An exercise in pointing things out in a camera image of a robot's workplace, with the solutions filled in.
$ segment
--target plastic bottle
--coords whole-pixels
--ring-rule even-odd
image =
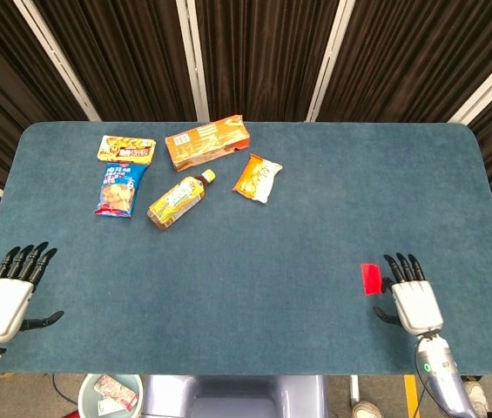
[[[200,176],[184,178],[149,206],[147,216],[164,231],[205,197],[207,185],[214,178],[211,169],[205,170]]]

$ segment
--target robotic arm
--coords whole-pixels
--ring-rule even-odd
[[[477,418],[448,343],[439,335],[443,318],[434,291],[414,255],[408,255],[412,266],[402,254],[396,256],[401,268],[393,257],[385,255],[396,282],[386,277],[383,286],[393,294],[398,316],[384,313],[379,307],[374,311],[381,320],[402,326],[417,337],[416,372],[441,410],[455,418]]]
[[[64,311],[57,311],[49,318],[24,320],[32,294],[57,251],[52,248],[40,257],[47,246],[48,242],[43,242],[34,248],[27,246],[21,251],[16,246],[0,263],[0,344],[11,340],[19,331],[48,327],[64,315]],[[5,348],[0,348],[0,360],[3,353]]]

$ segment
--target orange snack packet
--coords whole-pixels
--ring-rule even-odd
[[[174,168],[181,172],[249,146],[249,132],[241,115],[212,122],[166,137]]]
[[[266,203],[273,189],[274,176],[282,170],[282,165],[252,154],[246,168],[232,189],[251,200]]]

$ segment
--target table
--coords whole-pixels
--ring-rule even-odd
[[[21,138],[0,205],[0,259],[58,248],[1,370],[143,374],[412,373],[414,338],[378,320],[360,263],[414,253],[463,374],[492,374],[492,197],[454,124],[246,123],[242,152],[175,172],[164,137],[197,123],[53,122]],[[98,217],[104,134],[155,138],[131,220]],[[266,205],[232,187],[250,152],[281,163]],[[212,168],[166,232],[147,206]]]

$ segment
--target bottle cap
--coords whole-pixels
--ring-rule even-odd
[[[201,176],[203,176],[203,179],[207,180],[207,183],[211,183],[215,177],[214,171],[211,169],[205,170]]]

